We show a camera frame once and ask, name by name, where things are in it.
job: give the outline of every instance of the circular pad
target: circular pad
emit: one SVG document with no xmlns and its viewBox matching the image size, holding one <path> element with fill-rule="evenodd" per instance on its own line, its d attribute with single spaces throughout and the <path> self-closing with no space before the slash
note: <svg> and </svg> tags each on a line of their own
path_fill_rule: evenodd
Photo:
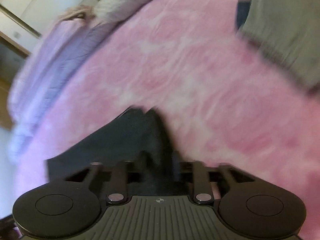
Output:
<svg viewBox="0 0 320 240">
<path fill-rule="evenodd" d="M 120 193 L 113 193 L 111 195 L 108 196 L 108 199 L 110 199 L 111 201 L 121 201 L 124 199 L 124 196 Z"/>
<path fill-rule="evenodd" d="M 35 188 L 15 202 L 12 215 L 23 234 L 36 238 L 75 235 L 97 219 L 98 198 L 80 183 L 56 181 Z"/>
<path fill-rule="evenodd" d="M 207 193 L 200 193 L 196 195 L 196 199 L 199 201 L 209 201 L 211 200 L 211 196 Z"/>
<path fill-rule="evenodd" d="M 37 210 L 48 216 L 56 216 L 66 213 L 72 208 L 72 206 L 72 198 L 60 194 L 44 196 L 36 203 Z"/>
<path fill-rule="evenodd" d="M 283 210 L 283 203 L 276 197 L 257 195 L 247 200 L 247 208 L 256 215 L 270 217 Z"/>
<path fill-rule="evenodd" d="M 284 238 L 296 233 L 306 208 L 293 193 L 267 182 L 234 185 L 219 204 L 221 218 L 249 238 Z"/>
</svg>

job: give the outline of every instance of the white pillow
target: white pillow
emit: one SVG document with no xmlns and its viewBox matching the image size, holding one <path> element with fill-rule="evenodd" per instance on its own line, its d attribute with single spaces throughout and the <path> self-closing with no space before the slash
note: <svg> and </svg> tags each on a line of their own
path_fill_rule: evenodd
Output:
<svg viewBox="0 0 320 240">
<path fill-rule="evenodd" d="M 100 23 L 121 22 L 151 0 L 100 0 L 93 12 Z"/>
</svg>

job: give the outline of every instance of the pink fuzzy bedspread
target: pink fuzzy bedspread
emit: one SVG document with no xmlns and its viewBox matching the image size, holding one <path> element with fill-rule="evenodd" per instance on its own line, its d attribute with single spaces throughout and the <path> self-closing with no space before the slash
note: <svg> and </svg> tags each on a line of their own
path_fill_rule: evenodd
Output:
<svg viewBox="0 0 320 240">
<path fill-rule="evenodd" d="M 157 106 L 187 159 L 229 162 L 297 194 L 320 239 L 320 103 L 237 37 L 237 0 L 153 0 L 78 70 L 17 168 L 18 197 L 54 157 L 135 104 Z"/>
</svg>

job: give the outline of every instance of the crosshair logo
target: crosshair logo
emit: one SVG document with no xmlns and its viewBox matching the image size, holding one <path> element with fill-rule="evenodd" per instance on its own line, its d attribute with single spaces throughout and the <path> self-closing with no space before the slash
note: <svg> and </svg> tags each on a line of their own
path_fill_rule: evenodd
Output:
<svg viewBox="0 0 320 240">
<path fill-rule="evenodd" d="M 157 201 L 158 203 L 162 203 L 162 202 L 164 201 L 164 199 L 163 199 L 163 198 L 157 198 L 156 201 Z"/>
</svg>

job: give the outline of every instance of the black device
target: black device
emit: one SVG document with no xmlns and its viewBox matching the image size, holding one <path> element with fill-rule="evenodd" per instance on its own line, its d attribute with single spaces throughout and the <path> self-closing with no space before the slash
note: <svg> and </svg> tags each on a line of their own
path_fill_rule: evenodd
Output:
<svg viewBox="0 0 320 240">
<path fill-rule="evenodd" d="M 141 159 L 92 163 L 19 197 L 23 240 L 299 239 L 306 209 L 293 193 L 228 164 L 177 162 L 164 175 Z"/>
</svg>

